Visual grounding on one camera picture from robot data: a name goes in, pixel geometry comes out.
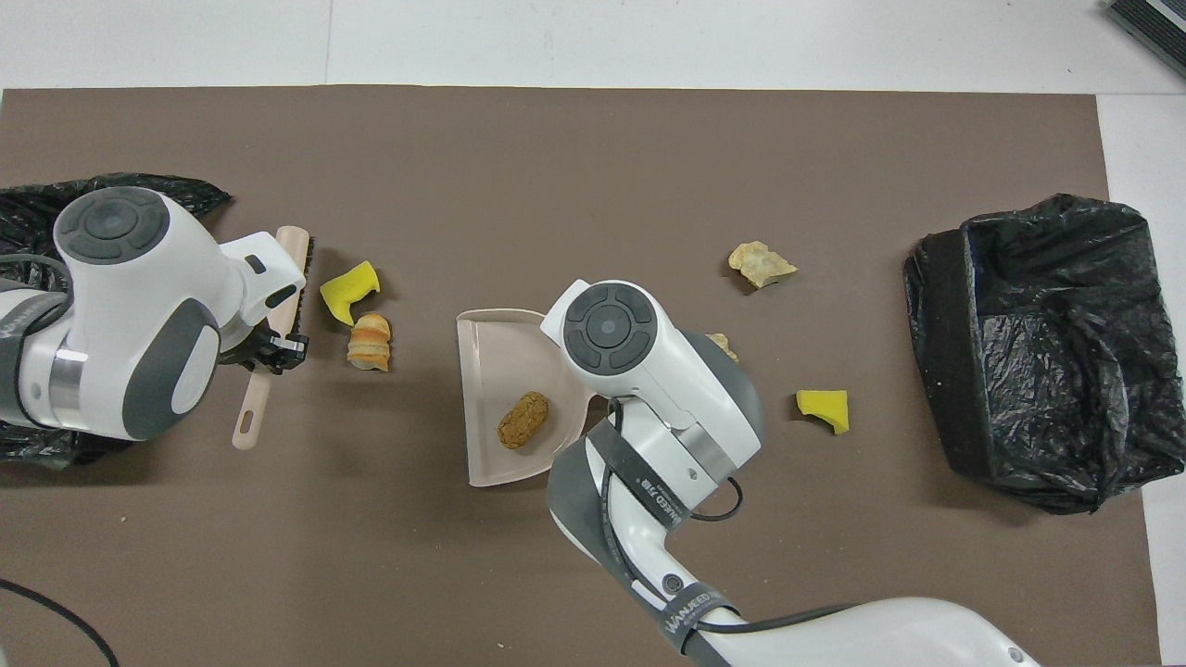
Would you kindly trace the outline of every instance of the beige dustpan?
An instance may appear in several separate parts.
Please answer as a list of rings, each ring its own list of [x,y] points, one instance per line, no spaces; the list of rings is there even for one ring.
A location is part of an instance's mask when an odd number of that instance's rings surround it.
[[[576,440],[593,393],[565,364],[540,331],[543,315],[529,310],[472,310],[457,316],[457,343],[465,400],[470,484],[491,487],[525,479],[551,468]],[[519,449],[498,442],[498,423],[528,392],[548,398],[548,420]]]

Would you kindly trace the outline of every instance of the bread roll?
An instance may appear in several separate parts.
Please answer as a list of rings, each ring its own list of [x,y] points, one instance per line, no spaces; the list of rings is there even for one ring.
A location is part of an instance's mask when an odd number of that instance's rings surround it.
[[[377,312],[369,312],[350,330],[346,361],[363,370],[377,368],[387,373],[387,362],[391,358],[390,339],[391,325]]]

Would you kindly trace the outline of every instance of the black trash bag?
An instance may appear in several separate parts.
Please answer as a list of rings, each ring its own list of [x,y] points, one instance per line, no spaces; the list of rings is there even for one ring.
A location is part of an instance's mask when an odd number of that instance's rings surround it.
[[[1148,223],[1058,195],[923,239],[914,358],[952,470],[1052,514],[1186,466],[1173,330]]]
[[[53,221],[70,202],[95,190],[138,185],[164,193],[195,217],[230,199],[218,188],[195,178],[151,173],[107,173],[88,180],[0,189],[0,254],[31,253],[62,259],[53,246]],[[60,277],[34,263],[0,265],[0,278],[40,290],[64,291]],[[0,421],[0,463],[24,460],[50,468],[90,463],[132,443],[77,431],[42,430]]]

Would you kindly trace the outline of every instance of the yellow sponge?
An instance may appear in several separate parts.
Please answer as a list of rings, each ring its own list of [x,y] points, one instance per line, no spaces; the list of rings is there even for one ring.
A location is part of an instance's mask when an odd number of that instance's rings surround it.
[[[831,431],[836,436],[848,432],[848,392],[799,389],[795,392],[795,402],[803,414],[818,417],[831,424]]]
[[[350,326],[355,318],[350,315],[350,305],[371,292],[378,292],[378,275],[369,261],[351,268],[346,273],[321,285],[321,298],[330,307],[330,313],[339,322]]]

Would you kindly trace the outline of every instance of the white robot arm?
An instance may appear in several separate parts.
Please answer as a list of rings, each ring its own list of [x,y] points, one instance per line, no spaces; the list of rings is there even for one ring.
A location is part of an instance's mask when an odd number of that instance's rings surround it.
[[[193,409],[216,363],[304,360],[263,322],[305,285],[268,234],[219,246],[172,199],[121,186],[72,202],[53,240],[69,297],[0,284],[5,421],[144,440]]]
[[[548,481],[553,519],[695,663],[1037,667],[981,616],[937,599],[744,621],[664,541],[761,446],[753,385],[712,341],[677,330],[629,282],[578,280],[541,329],[573,373],[617,406],[557,455]]]

